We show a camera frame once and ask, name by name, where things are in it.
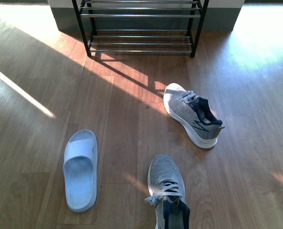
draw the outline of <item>shoe logo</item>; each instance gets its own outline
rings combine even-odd
[[[193,126],[194,128],[201,130],[201,131],[205,131],[205,132],[209,132],[208,130],[206,130],[204,127],[201,126],[201,122],[194,120],[195,125]]]

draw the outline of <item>sunlight patch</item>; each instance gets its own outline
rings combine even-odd
[[[0,72],[0,79],[6,83],[9,87],[15,90],[18,94],[28,100],[31,104],[33,104],[36,108],[38,108],[41,112],[47,115],[49,118],[56,118],[56,115],[49,111],[46,107],[36,101],[32,96],[26,93],[23,89],[21,89],[16,83],[6,77],[4,74]]]

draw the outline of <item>metal bar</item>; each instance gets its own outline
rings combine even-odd
[[[148,32],[187,32],[187,30],[103,30],[103,29],[100,29],[100,30],[97,30],[97,31],[136,31],[136,32],[144,32],[144,31],[148,31]]]
[[[191,5],[191,8],[194,8],[194,7],[196,7],[195,3]],[[190,11],[190,15],[194,15],[194,14],[195,14],[194,10]],[[189,18],[186,35],[189,36],[189,39],[191,42],[191,49],[193,48],[193,43],[194,43],[192,33],[191,33],[192,24],[193,24],[193,18]]]
[[[161,3],[161,4],[192,4],[198,1],[104,1],[104,0],[86,0],[86,3]]]
[[[175,15],[175,14],[81,14],[82,18],[200,18],[200,15]]]
[[[79,13],[78,5],[76,3],[76,0],[72,0],[72,2],[73,2],[74,12],[75,12],[75,15],[76,15],[76,18],[77,18],[77,21],[78,21],[78,25],[79,25],[79,28],[80,28],[80,32],[81,32],[82,40],[83,40],[83,43],[84,43],[84,47],[86,49],[87,56],[91,56],[91,53],[89,52],[88,40],[86,38],[83,23],[82,23],[81,17],[79,16],[80,13]]]
[[[195,52],[197,50],[197,46],[198,46],[198,43],[199,43],[199,36],[200,36],[200,32],[202,31],[202,27],[203,27],[203,23],[204,23],[206,11],[207,11],[208,3],[209,3],[209,0],[205,0],[204,1],[202,13],[201,13],[201,18],[199,20],[197,34],[195,35],[194,44],[192,46],[192,52],[191,52],[191,55],[190,55],[191,58],[195,57]]]
[[[191,45],[190,43],[115,43],[115,42],[91,42],[92,45]]]
[[[90,52],[162,52],[162,53],[191,53],[191,51],[176,51],[176,50],[90,50]]]
[[[82,7],[83,10],[199,10],[200,8]]]
[[[94,36],[94,38],[189,38],[189,36]]]

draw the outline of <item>black metal frame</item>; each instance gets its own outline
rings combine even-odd
[[[195,57],[195,53],[197,50],[199,37],[201,34],[201,30],[203,27],[207,7],[209,0],[204,0],[204,5],[202,6],[200,0],[190,0],[190,1],[166,1],[166,0],[82,0],[81,5],[78,6],[76,0],[72,0],[74,12],[77,17],[78,25],[80,28],[80,32],[82,35],[83,43],[86,49],[87,56],[91,56],[92,52],[151,52],[151,53],[190,53],[190,57]],[[157,3],[163,5],[169,4],[191,4],[191,8],[157,8],[157,7],[92,7],[92,3]],[[94,11],[96,10],[185,10],[190,11],[190,14],[95,14]],[[85,29],[83,26],[82,18],[87,17],[90,19],[90,23],[92,26],[92,31],[90,38],[87,39]],[[180,31],[180,30],[97,30],[94,18],[115,18],[115,17],[131,17],[131,18],[189,18],[187,30],[183,30],[186,32],[186,36],[100,36],[98,35],[98,31]],[[195,35],[195,39],[193,39],[193,35],[191,32],[192,24],[194,22],[194,18],[199,18],[198,28]],[[144,43],[137,43],[137,42],[94,42],[94,38],[160,38],[160,39],[174,39],[174,38],[182,38],[188,39],[190,43],[152,43],[152,42],[144,42]],[[187,51],[176,51],[176,50],[91,50],[92,45],[130,45],[130,46],[140,46],[140,45],[148,45],[148,46],[172,46],[172,45],[187,45],[191,48],[191,50]]]

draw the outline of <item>sneaker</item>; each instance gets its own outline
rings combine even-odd
[[[184,181],[170,156],[157,155],[152,160],[147,185],[151,196],[145,202],[155,206],[155,229],[189,229]]]
[[[164,105],[198,147],[207,149],[217,143],[218,134],[224,128],[223,122],[212,114],[207,99],[172,83],[165,89]]]

